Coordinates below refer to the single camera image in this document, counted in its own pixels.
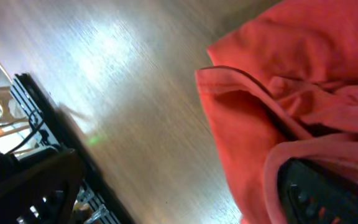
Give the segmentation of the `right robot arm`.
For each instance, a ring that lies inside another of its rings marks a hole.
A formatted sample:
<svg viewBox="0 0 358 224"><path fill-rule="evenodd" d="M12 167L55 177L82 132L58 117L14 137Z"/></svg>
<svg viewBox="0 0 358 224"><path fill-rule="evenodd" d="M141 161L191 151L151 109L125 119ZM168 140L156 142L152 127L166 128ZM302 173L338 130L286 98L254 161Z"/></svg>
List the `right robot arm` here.
<svg viewBox="0 0 358 224"><path fill-rule="evenodd" d="M22 171L0 184L0 223L16 223L58 190L62 201L48 215L44 223L68 223L74 202L85 174L85 168L76 151L65 151Z"/></svg>

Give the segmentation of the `red McKinney printed t-shirt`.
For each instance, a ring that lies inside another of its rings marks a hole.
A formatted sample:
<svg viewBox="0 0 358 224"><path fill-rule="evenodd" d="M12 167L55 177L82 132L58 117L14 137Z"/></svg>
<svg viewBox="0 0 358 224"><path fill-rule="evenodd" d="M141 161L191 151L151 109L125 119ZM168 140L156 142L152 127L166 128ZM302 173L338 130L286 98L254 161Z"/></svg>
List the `red McKinney printed t-shirt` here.
<svg viewBox="0 0 358 224"><path fill-rule="evenodd" d="M241 223L286 223L278 171L358 184L358 0L282 1L208 47L196 86Z"/></svg>

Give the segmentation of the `black aluminium frame rail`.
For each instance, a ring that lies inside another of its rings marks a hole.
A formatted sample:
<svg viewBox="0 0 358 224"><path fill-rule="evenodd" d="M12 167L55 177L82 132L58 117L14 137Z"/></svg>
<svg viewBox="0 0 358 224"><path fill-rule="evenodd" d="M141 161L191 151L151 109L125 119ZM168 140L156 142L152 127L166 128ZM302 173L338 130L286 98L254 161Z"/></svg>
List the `black aluminium frame rail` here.
<svg viewBox="0 0 358 224"><path fill-rule="evenodd" d="M42 124L35 134L39 145L57 152L73 149L78 153L85 165L85 176L76 201L87 203L92 211L106 207L107 214L98 218L101 223L134 223L129 212L101 177L100 169L85 151L64 115L50 104L31 76L26 73L16 74L10 92L29 118L32 128Z"/></svg>

